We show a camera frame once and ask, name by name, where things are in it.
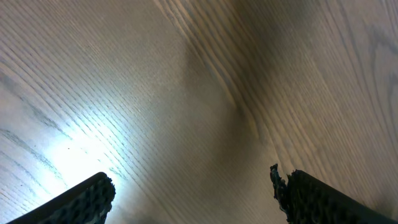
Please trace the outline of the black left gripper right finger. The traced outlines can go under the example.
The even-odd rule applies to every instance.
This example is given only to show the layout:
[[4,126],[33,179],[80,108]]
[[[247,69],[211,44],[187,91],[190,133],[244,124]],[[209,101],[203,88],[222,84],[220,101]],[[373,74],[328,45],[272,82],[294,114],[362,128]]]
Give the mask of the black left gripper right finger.
[[270,178],[289,224],[397,224],[302,170],[293,171],[285,181],[274,164]]

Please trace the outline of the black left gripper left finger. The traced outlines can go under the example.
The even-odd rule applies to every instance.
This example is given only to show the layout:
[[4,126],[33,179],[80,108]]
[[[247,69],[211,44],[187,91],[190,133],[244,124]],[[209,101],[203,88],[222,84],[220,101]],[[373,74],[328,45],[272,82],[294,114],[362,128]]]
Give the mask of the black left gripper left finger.
[[116,189],[99,172],[9,224],[104,224]]

